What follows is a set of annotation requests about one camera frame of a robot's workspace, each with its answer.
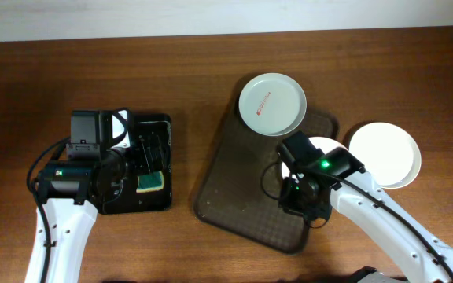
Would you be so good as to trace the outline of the brown serving tray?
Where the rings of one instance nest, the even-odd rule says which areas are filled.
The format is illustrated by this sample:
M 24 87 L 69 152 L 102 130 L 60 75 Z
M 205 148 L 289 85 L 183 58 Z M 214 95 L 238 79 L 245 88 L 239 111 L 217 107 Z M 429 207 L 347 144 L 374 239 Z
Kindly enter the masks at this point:
M 281 136 L 257 134 L 241 119 L 233 98 L 216 136 L 215 152 L 195 195 L 193 212 L 209 225 L 279 252 L 302 252 L 309 228 L 275 200 L 282 176 L 276 151 Z

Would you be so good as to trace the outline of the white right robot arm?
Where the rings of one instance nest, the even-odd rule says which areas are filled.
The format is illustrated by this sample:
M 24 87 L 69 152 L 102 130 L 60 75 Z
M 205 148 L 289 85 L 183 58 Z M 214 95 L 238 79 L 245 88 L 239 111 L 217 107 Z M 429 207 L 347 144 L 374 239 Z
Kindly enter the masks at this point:
M 318 177 L 331 185 L 330 206 L 361 228 L 408 281 L 453 282 L 453 248 L 400 207 L 369 172 Z

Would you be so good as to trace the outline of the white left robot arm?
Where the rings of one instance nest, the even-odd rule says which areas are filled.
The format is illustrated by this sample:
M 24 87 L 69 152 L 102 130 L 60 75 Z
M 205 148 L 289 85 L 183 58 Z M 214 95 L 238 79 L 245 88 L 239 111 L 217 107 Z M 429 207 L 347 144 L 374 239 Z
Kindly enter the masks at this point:
M 36 204 L 27 282 L 76 282 L 99 215 L 164 211 L 171 205 L 171 140 L 148 130 L 109 142 L 51 145 L 50 160 L 26 183 Z

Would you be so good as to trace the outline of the grey-white plate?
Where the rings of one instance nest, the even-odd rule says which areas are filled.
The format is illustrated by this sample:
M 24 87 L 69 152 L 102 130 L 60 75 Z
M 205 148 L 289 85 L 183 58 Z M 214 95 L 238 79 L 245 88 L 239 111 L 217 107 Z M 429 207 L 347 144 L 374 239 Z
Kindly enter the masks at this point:
M 265 73 L 243 87 L 238 110 L 251 130 L 277 137 L 300 125 L 307 112 L 307 98 L 293 78 L 280 73 Z

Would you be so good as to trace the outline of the white plate front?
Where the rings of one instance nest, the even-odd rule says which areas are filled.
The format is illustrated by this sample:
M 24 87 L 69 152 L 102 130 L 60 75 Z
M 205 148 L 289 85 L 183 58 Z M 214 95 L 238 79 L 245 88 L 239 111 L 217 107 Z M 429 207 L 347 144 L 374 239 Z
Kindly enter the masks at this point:
M 385 189 L 410 185 L 422 167 L 417 142 L 392 123 L 373 122 L 361 126 L 351 136 L 348 149 Z

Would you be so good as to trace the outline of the green yellow sponge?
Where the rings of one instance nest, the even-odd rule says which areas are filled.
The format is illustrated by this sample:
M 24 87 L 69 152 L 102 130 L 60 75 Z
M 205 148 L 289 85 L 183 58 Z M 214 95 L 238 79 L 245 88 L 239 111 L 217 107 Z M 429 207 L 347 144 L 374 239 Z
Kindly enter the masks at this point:
M 136 193 L 151 193 L 164 188 L 164 175 L 161 171 L 138 176 Z

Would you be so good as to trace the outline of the white plate pinkish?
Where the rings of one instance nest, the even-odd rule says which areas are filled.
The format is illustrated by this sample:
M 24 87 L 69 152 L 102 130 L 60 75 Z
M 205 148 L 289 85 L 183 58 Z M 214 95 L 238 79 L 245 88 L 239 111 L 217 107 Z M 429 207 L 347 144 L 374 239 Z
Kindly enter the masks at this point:
M 321 149 L 325 154 L 331 152 L 335 148 L 347 149 L 340 142 L 333 140 L 332 138 L 310 137 L 309 142 L 317 149 Z M 282 179 L 289 177 L 289 169 L 284 163 L 281 163 L 280 165 L 280 173 Z

